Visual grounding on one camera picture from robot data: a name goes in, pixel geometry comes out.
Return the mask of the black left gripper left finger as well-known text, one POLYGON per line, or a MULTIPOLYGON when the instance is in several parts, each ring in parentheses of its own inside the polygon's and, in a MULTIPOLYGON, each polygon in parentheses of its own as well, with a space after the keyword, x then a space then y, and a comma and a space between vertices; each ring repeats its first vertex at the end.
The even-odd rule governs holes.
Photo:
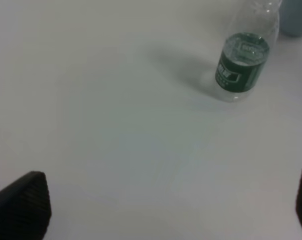
POLYGON ((0 240, 41 240, 52 215, 46 175, 30 171, 0 191, 0 240))

